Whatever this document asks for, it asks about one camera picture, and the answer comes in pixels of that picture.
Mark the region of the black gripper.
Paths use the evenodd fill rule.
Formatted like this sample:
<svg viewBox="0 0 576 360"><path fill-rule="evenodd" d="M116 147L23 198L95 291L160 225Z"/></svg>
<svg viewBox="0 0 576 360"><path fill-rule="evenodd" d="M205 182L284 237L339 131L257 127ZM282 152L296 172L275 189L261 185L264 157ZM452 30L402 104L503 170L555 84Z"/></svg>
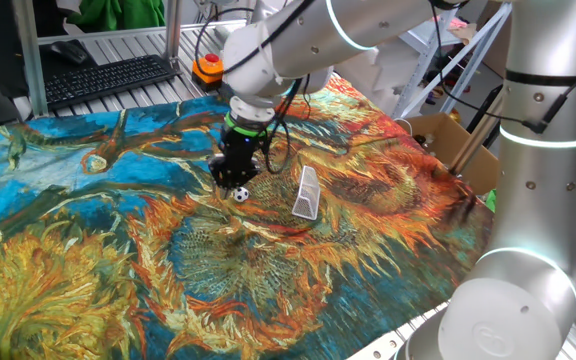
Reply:
<svg viewBox="0 0 576 360"><path fill-rule="evenodd" d="M227 199L231 192L229 175L232 175L233 187L239 188L260 173L254 153L265 142L265 133L246 135L236 130L223 133L223 155L214 155L208 161L209 171L223 199Z"/></svg>

